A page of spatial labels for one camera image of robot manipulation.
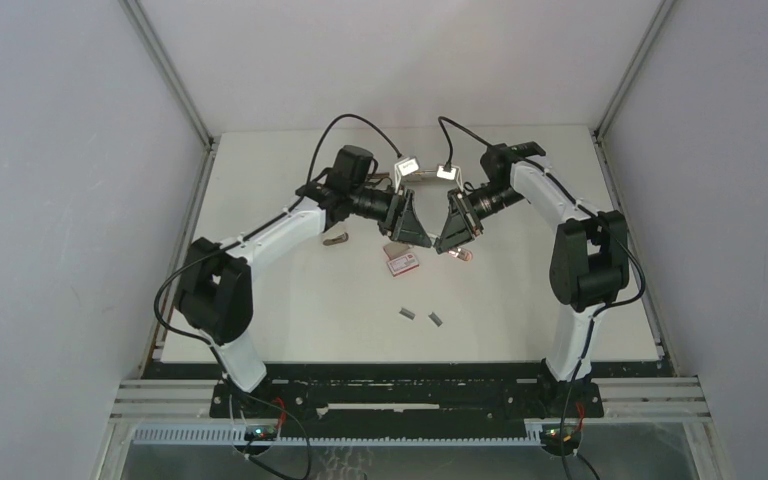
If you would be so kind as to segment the red white staple box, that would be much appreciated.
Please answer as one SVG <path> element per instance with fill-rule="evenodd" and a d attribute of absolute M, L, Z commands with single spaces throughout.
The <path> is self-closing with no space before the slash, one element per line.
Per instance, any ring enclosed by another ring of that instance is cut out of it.
<path fill-rule="evenodd" d="M 390 259 L 387 262 L 388 270 L 393 277 L 400 276 L 420 266 L 420 262 L 415 254 L 405 253 Z"/>

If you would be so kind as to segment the silver staple strip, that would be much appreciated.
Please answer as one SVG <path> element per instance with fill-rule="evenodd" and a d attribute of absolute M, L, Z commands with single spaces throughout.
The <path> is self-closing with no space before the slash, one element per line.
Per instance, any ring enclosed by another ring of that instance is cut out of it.
<path fill-rule="evenodd" d="M 414 320 L 416 318 L 416 314 L 404 307 L 402 307 L 399 311 L 399 314 L 407 319 Z"/>
<path fill-rule="evenodd" d="M 437 327 L 441 327 L 443 325 L 442 319 L 435 312 L 431 312 L 428 317 Z"/>

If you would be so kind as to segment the staple box tray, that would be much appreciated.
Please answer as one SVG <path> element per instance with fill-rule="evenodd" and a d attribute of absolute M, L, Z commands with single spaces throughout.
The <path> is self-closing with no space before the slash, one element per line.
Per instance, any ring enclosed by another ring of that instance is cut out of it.
<path fill-rule="evenodd" d="M 389 242 L 383 247 L 383 251 L 389 260 L 400 257 L 411 250 L 411 246 L 400 242 Z"/>

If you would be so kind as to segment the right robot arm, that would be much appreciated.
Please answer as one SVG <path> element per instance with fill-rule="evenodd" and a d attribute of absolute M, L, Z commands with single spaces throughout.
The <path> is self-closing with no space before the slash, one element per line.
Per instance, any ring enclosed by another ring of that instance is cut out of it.
<path fill-rule="evenodd" d="M 442 254 L 472 242 L 482 233 L 484 219 L 520 201 L 554 230 L 549 283 L 561 307 L 545 358 L 553 379 L 537 393 L 544 412 L 562 416 L 578 400 L 571 382 L 591 371 L 590 350 L 605 312 L 630 282 L 630 254 L 625 217 L 576 198 L 539 163 L 545 154 L 535 142 L 488 146 L 480 159 L 486 183 L 472 192 L 448 193 L 447 218 L 433 247 Z"/>

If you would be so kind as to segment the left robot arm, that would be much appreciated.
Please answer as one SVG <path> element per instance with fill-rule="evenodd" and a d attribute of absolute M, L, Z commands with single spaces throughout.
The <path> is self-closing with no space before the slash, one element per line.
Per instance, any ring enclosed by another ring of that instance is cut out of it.
<path fill-rule="evenodd" d="M 384 190 L 367 184 L 374 163 L 368 150 L 346 145 L 332 166 L 300 186 L 295 200 L 264 225 L 234 240 L 199 238 L 187 250 L 174 307 L 207 344 L 236 387 L 234 404 L 250 417 L 265 414 L 273 401 L 271 388 L 261 383 L 265 363 L 248 333 L 254 316 L 253 285 L 260 273 L 352 215 L 375 221 L 393 242 L 432 245 L 415 212 L 413 191 L 401 185 L 403 177 L 418 171 L 418 160 L 400 158 L 392 184 Z"/>

